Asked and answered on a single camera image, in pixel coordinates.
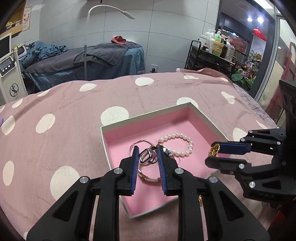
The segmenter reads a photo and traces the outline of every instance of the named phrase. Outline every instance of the pink polka dot bedsheet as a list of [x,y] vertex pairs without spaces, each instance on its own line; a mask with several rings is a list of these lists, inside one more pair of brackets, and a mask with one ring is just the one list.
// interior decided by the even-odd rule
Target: pink polka dot bedsheet
[[[198,107],[229,140],[238,141],[250,129],[276,127],[254,113],[226,76],[211,69],[67,82],[0,107],[0,205],[9,221],[26,237],[80,176],[96,178],[109,171],[102,125],[186,102]],[[255,153],[244,159],[253,166],[271,161]],[[245,199],[234,176],[213,174],[269,227],[274,212],[267,204]],[[122,241],[177,237],[177,202],[134,219],[120,203],[119,218]]]

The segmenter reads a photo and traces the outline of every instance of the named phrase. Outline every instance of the circular logo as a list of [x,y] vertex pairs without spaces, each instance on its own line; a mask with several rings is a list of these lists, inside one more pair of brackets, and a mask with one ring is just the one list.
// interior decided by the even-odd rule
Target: circular logo
[[11,95],[12,97],[16,97],[17,94],[18,94],[18,85],[17,85],[17,84],[12,84],[12,85],[10,86],[10,95]]

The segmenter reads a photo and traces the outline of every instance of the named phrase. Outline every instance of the red towel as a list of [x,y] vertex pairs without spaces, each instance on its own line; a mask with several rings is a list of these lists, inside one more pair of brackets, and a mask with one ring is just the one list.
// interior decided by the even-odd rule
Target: red towel
[[126,39],[124,39],[121,36],[115,36],[113,39],[111,39],[112,43],[116,43],[116,44],[125,44],[126,43]]

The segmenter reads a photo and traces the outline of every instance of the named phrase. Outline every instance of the electrical socket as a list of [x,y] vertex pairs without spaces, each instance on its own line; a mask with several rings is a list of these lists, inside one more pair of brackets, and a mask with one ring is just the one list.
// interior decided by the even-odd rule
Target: electrical socket
[[155,72],[157,73],[157,69],[158,69],[158,65],[155,65],[155,64],[151,64],[151,70],[150,72],[152,73],[152,69],[155,68]]

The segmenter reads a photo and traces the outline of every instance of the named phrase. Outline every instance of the ceiling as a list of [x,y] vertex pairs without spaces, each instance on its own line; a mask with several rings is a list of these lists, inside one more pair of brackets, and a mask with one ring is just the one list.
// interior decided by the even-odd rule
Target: ceiling
[[[223,0],[221,11],[239,21],[249,29],[253,30],[258,28],[263,34],[267,35],[268,19],[246,0]],[[264,19],[264,22],[260,27],[258,27],[260,25],[257,21],[258,17]],[[253,22],[249,22],[247,20],[248,18],[252,18]]]

